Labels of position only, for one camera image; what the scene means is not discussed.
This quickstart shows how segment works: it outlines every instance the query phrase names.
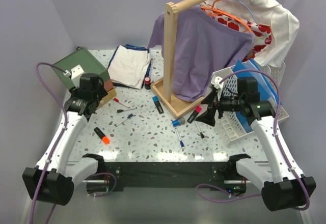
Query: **red marker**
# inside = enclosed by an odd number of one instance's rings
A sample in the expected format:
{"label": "red marker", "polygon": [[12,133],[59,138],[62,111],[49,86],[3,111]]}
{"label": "red marker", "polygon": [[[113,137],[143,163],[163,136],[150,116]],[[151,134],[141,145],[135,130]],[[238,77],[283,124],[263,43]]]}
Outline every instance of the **red marker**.
{"label": "red marker", "polygon": [[194,119],[200,113],[201,110],[202,110],[202,108],[200,106],[197,106],[196,109],[194,110],[194,112],[191,114],[191,116],[189,117],[189,119],[187,121],[189,123],[193,122]]}
{"label": "red marker", "polygon": [[120,103],[121,105],[125,106],[126,108],[130,108],[130,107],[128,107],[127,105],[121,103],[117,98],[114,98],[113,100],[116,101],[116,102],[118,102],[118,103]]}

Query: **orange highlighter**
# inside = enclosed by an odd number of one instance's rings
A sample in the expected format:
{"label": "orange highlighter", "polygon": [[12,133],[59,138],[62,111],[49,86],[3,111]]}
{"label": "orange highlighter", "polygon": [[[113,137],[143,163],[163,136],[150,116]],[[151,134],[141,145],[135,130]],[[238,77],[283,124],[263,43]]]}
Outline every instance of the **orange highlighter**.
{"label": "orange highlighter", "polygon": [[100,128],[95,127],[94,128],[94,131],[95,131],[96,135],[98,135],[99,138],[102,139],[102,141],[105,144],[109,144],[110,143],[110,139],[107,136],[105,136],[105,134],[100,130]]}

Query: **small bottle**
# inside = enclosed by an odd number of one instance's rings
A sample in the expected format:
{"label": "small bottle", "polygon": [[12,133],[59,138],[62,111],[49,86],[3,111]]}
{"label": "small bottle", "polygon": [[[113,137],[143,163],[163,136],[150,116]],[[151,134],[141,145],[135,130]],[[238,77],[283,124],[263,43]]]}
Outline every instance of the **small bottle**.
{"label": "small bottle", "polygon": [[145,84],[144,84],[145,89],[150,90],[151,89],[151,78],[145,77],[144,82],[145,82]]}
{"label": "small bottle", "polygon": [[195,109],[195,111],[191,114],[191,116],[189,117],[189,119],[187,121],[189,123],[193,122],[194,119],[200,113],[201,110],[202,110],[202,108],[200,106],[197,106],[196,109]]}

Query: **speckled white surface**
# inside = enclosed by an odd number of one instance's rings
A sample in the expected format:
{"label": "speckled white surface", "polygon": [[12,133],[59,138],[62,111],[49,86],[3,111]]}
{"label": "speckled white surface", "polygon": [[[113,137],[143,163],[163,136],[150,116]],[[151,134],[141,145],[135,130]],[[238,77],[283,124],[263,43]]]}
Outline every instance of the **speckled white surface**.
{"label": "speckled white surface", "polygon": [[[105,66],[114,50],[90,50],[90,52]],[[159,50],[151,50],[152,67],[150,78],[156,81],[163,76],[163,58]],[[249,154],[254,161],[267,161],[262,146],[256,136],[250,136],[243,141],[225,147],[216,128],[199,123],[206,136],[202,140],[195,123],[179,126],[179,132],[185,144],[181,149],[171,121],[173,117],[167,112],[160,115],[153,103],[154,96],[150,90],[116,88],[117,98],[129,106],[138,109],[130,112],[116,113],[124,109],[120,104],[110,101],[92,115],[86,128],[81,132],[69,158],[77,162],[86,153],[100,154],[105,161],[227,161],[229,156],[240,153]],[[124,124],[115,127],[130,113],[136,116]],[[105,145],[94,133],[99,127],[111,140]]]}

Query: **purple t-shirt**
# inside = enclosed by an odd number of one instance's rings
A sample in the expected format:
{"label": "purple t-shirt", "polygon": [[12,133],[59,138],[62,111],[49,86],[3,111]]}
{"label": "purple t-shirt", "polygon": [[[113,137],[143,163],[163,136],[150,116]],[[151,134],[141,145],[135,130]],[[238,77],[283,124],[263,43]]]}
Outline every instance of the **purple t-shirt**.
{"label": "purple t-shirt", "polygon": [[[199,5],[178,16],[172,91],[192,102],[205,95],[212,72],[235,65],[248,54],[253,35],[231,29],[207,15]],[[164,13],[156,20],[148,48],[162,46]]]}

